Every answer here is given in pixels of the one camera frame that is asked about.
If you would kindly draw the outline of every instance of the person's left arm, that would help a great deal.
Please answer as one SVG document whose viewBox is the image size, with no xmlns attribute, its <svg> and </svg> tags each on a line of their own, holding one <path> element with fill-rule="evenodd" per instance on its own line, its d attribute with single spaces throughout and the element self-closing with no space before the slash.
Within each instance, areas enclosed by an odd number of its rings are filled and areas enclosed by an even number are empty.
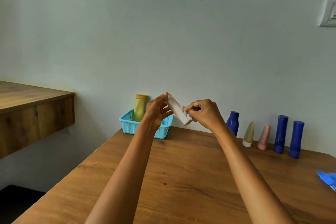
<svg viewBox="0 0 336 224">
<path fill-rule="evenodd" d="M 173 114 L 165 108 L 167 99 L 165 93 L 148 103 L 128 149 L 85 224 L 133 222 L 155 132 L 162 120 Z"/>
</svg>

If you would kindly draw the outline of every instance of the person's left hand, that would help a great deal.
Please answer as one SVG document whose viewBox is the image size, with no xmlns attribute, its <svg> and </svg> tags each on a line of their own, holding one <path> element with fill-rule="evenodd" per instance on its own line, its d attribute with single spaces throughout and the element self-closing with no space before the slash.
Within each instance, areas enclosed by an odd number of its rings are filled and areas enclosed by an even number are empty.
<svg viewBox="0 0 336 224">
<path fill-rule="evenodd" d="M 143 117 L 144 121 L 152 123 L 152 129 L 157 131 L 162 123 L 162 120 L 172 115 L 174 112 L 166 107 L 166 101 L 168 100 L 168 93 L 162 94 L 153 99 L 147 104 L 146 112 Z"/>
</svg>

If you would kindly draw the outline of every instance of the wall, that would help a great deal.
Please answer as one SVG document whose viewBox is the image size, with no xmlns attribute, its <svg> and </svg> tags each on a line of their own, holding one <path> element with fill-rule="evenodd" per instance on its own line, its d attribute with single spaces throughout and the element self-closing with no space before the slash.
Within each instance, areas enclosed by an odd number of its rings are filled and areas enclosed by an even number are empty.
<svg viewBox="0 0 336 224">
<path fill-rule="evenodd" d="M 336 156 L 335 28 L 323 0 L 0 0 L 0 78 L 74 90 L 76 124 L 0 160 L 0 188 L 47 191 L 120 127 L 136 93 L 210 98 L 239 137 L 277 116 Z M 204 130 L 199 124 L 189 128 Z"/>
</svg>

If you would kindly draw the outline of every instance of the hand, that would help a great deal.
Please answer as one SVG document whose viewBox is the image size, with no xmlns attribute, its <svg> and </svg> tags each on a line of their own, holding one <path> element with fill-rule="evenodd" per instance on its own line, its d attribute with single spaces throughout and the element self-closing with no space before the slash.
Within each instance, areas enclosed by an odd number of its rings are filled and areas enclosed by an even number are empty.
<svg viewBox="0 0 336 224">
<path fill-rule="evenodd" d="M 195 118 L 202 126 L 209 129 L 212 133 L 221 126 L 226 126 L 217 104 L 210 99 L 197 100 L 183 109 L 188 112 L 192 118 Z"/>
<path fill-rule="evenodd" d="M 152 123 L 152 129 L 157 131 L 162 123 L 162 120 L 172 115 L 174 112 L 166 107 L 166 101 L 168 100 L 168 93 L 158 96 L 147 104 L 146 112 L 143 120 Z"/>
</svg>

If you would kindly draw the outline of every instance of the dark blue bottle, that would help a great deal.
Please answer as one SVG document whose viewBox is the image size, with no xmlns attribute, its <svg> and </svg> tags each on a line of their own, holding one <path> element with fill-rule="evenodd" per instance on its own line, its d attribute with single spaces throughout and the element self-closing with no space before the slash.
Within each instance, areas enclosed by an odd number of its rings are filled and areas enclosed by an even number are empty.
<svg viewBox="0 0 336 224">
<path fill-rule="evenodd" d="M 293 124 L 293 134 L 289 155 L 293 158 L 300 158 L 302 132 L 305 123 L 295 120 Z"/>
<path fill-rule="evenodd" d="M 231 111 L 230 117 L 228 118 L 226 124 L 229 127 L 229 129 L 234 133 L 235 136 L 237 136 L 238 133 L 238 122 L 239 113 L 235 111 Z"/>
<path fill-rule="evenodd" d="M 274 151 L 283 154 L 287 131 L 288 116 L 279 115 L 278 127 L 276 129 Z"/>
</svg>

